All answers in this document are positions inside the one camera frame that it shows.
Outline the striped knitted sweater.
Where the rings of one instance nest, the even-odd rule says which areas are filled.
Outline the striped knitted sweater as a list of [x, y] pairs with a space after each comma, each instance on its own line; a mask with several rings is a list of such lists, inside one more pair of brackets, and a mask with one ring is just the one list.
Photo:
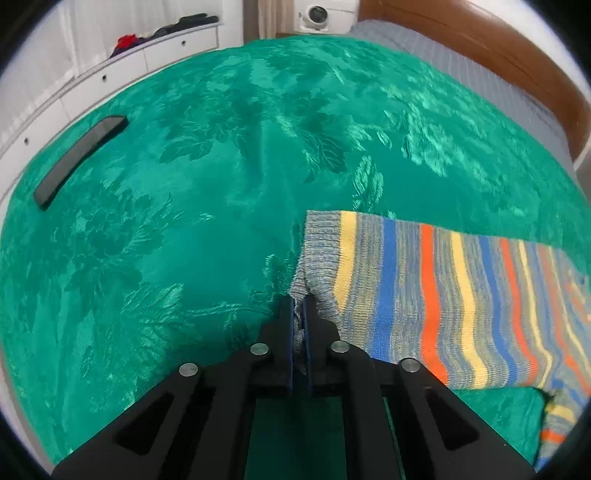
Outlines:
[[548, 394], [543, 468], [590, 398], [590, 279], [558, 248], [353, 211], [311, 211], [291, 296], [342, 339], [421, 361], [453, 390]]

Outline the dark clothes on cabinet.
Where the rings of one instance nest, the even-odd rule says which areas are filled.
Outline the dark clothes on cabinet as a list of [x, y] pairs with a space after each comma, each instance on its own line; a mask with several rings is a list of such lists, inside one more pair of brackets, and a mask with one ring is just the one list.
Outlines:
[[172, 33], [180, 32], [183, 30], [215, 24], [219, 21], [219, 18], [215, 15], [207, 15], [206, 13], [198, 13], [194, 15], [181, 17], [176, 23], [169, 24], [157, 29], [152, 36], [151, 40], [157, 39]]

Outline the green floral bedspread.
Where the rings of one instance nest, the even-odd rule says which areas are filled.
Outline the green floral bedspread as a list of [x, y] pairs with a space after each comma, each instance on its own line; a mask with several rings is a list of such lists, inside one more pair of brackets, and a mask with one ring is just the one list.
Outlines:
[[[129, 124], [47, 210], [33, 192], [107, 116]], [[58, 462], [175, 366], [256, 338], [311, 211], [353, 211], [563, 250], [590, 279], [590, 208], [487, 100], [403, 52], [291, 37], [202, 54], [131, 86], [28, 166], [1, 233], [1, 342]], [[534, 464], [549, 395], [487, 406]]]

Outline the black flat bar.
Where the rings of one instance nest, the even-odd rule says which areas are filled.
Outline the black flat bar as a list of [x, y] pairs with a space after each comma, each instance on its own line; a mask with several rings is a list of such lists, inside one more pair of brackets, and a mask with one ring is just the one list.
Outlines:
[[107, 116], [93, 125], [60, 157], [33, 192], [37, 206], [45, 211], [74, 171], [96, 150], [119, 135], [129, 124], [126, 116]]

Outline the white drawer cabinet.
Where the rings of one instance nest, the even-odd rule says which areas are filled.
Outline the white drawer cabinet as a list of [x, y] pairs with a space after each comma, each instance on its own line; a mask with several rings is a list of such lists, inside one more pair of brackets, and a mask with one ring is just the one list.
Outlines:
[[1, 148], [1, 196], [6, 197], [31, 160], [70, 124], [146, 76], [219, 47], [218, 23], [143, 43], [68, 83]]

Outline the grey checked bed sheet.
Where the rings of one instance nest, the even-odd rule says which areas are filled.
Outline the grey checked bed sheet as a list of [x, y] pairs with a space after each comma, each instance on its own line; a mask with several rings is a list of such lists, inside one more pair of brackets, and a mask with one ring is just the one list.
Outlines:
[[380, 20], [353, 25], [349, 37], [370, 41], [418, 57], [495, 105], [541, 143], [575, 179], [566, 134], [554, 114], [539, 100], [477, 62], [427, 36]]

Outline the wooden headboard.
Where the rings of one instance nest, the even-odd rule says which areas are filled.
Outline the wooden headboard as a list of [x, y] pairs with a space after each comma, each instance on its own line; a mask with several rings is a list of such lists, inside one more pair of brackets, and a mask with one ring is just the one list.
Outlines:
[[590, 102], [582, 88], [516, 27], [476, 2], [362, 1], [359, 19], [396, 23], [474, 60], [551, 110], [577, 164], [590, 153]]

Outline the red cloth on cabinet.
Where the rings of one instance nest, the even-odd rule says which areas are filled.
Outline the red cloth on cabinet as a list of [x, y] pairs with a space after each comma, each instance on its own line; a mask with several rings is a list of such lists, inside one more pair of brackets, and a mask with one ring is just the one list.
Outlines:
[[115, 57], [115, 56], [129, 50], [129, 49], [137, 47], [147, 41], [148, 41], [148, 38], [138, 37], [135, 34], [124, 35], [117, 40], [115, 48], [114, 48], [112, 54], [110, 55], [110, 57], [113, 58], [113, 57]]

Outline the white round fan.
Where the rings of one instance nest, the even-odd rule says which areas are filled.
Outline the white round fan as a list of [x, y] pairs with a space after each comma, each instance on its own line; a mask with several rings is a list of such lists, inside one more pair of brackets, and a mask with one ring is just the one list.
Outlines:
[[322, 5], [306, 5], [298, 11], [298, 27], [301, 31], [325, 31], [328, 28], [328, 23], [329, 12]]

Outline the beige curtain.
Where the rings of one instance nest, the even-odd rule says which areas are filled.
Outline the beige curtain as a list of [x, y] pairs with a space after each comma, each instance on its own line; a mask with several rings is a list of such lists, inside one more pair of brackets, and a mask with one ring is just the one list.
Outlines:
[[294, 0], [259, 0], [259, 38], [274, 39], [294, 31]]

